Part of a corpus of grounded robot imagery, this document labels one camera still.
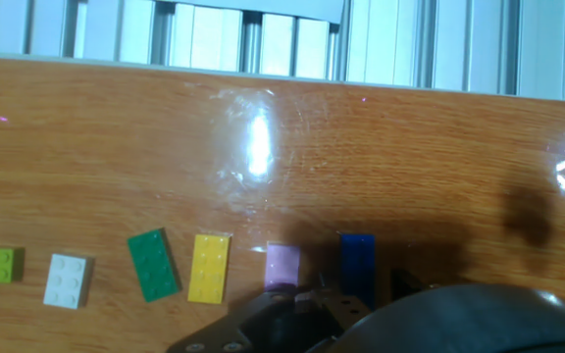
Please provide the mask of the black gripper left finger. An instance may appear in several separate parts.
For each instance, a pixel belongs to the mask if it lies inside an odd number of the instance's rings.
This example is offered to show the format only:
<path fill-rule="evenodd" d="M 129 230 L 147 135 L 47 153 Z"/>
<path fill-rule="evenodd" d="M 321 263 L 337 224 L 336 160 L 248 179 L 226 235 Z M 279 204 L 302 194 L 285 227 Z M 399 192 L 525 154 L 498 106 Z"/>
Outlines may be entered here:
<path fill-rule="evenodd" d="M 167 352 L 326 352 L 369 314 L 355 296 L 327 287 L 301 292 L 282 285 L 177 341 Z"/>

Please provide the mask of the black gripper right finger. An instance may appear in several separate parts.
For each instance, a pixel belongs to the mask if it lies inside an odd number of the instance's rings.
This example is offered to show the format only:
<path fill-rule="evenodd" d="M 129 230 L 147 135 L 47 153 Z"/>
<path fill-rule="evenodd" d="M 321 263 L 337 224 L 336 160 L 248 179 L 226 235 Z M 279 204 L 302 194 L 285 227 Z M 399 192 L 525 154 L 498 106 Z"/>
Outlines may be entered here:
<path fill-rule="evenodd" d="M 406 270 L 390 270 L 390 294 L 392 300 L 399 300 L 431 288 L 429 284 L 420 281 Z"/>

